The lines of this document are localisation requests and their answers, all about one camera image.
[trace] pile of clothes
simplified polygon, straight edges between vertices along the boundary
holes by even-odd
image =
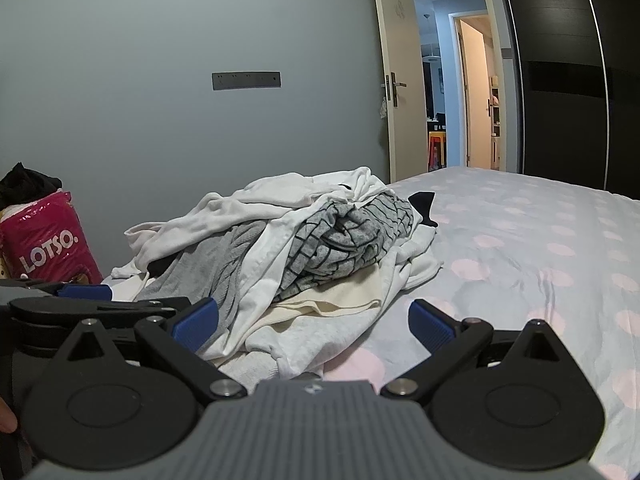
[[[321,376],[400,290],[436,274],[427,223],[369,168],[262,178],[127,230],[134,257],[112,288],[124,301],[213,297],[220,322],[198,354],[249,389]]]

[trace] bed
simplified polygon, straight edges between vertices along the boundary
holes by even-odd
[[[376,387],[428,357],[407,311],[425,298],[459,319],[498,329],[549,322],[595,387],[607,413],[593,465],[608,478],[640,470],[640,202],[541,178],[447,168],[391,185],[407,198],[433,191],[443,268],[400,295],[347,352],[329,380]]]

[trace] yellow stool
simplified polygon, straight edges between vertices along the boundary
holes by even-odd
[[[439,160],[439,168],[436,167],[436,142],[440,143],[442,160]],[[447,133],[444,131],[429,132],[429,171],[439,170],[447,165]]]

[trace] metal screw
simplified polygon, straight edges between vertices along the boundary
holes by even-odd
[[[233,397],[242,391],[242,386],[233,379],[219,379],[211,383],[209,390],[219,397]]]
[[[399,379],[391,381],[386,386],[386,389],[394,395],[404,397],[414,394],[418,389],[418,383],[412,379],[400,377]]]
[[[307,386],[305,386],[305,391],[308,394],[311,394],[311,395],[319,394],[323,390],[324,390],[324,388],[318,383],[311,383],[311,384],[308,384]]]

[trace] wardrobe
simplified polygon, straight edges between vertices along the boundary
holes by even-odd
[[[522,172],[640,199],[640,0],[505,0]]]

